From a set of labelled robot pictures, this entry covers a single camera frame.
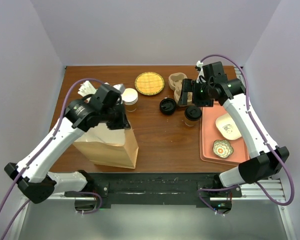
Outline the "black coffee cup lid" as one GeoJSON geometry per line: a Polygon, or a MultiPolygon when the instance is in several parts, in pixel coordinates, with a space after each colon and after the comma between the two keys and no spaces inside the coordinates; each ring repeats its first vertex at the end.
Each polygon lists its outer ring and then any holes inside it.
{"type": "Polygon", "coordinates": [[[197,106],[191,105],[185,109],[184,115],[190,121],[197,121],[202,117],[202,110],[197,106]]]}

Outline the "brown paper coffee cup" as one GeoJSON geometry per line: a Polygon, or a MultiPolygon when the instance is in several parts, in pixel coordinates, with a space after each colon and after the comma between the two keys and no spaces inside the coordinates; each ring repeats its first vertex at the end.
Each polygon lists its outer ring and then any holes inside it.
{"type": "Polygon", "coordinates": [[[198,123],[198,121],[199,121],[199,119],[190,119],[190,118],[187,118],[186,116],[184,117],[184,123],[188,127],[194,127],[198,123]]]}

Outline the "brown paper bag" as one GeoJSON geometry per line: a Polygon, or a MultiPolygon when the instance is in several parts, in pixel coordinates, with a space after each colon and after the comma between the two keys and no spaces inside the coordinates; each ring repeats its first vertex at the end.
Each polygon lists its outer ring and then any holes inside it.
{"type": "Polygon", "coordinates": [[[136,168],[139,146],[132,128],[110,130],[100,123],[73,145],[95,165],[136,168]]]}

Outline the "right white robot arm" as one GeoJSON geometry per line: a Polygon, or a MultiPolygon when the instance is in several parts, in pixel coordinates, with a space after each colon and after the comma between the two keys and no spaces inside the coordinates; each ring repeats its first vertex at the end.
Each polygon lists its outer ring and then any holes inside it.
{"type": "Polygon", "coordinates": [[[183,79],[178,104],[184,106],[188,102],[188,93],[192,94],[191,103],[197,107],[212,107],[217,101],[234,120],[250,157],[237,167],[220,173],[218,181],[212,185],[213,192],[223,197],[231,186],[253,184],[278,173],[281,163],[289,157],[289,151],[268,135],[242,81],[229,80],[220,61],[207,65],[198,61],[195,68],[198,77],[183,79]]]}

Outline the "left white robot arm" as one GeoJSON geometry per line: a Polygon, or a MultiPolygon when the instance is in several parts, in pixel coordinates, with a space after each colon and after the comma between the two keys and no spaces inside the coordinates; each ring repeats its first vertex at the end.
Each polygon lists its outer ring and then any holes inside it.
{"type": "Polygon", "coordinates": [[[93,94],[65,102],[60,117],[50,133],[23,160],[8,163],[4,170],[19,190],[34,204],[52,194],[78,192],[89,196],[94,179],[84,170],[72,173],[50,171],[57,159],[89,129],[106,124],[109,130],[130,129],[122,94],[123,84],[101,84],[93,94]]]}

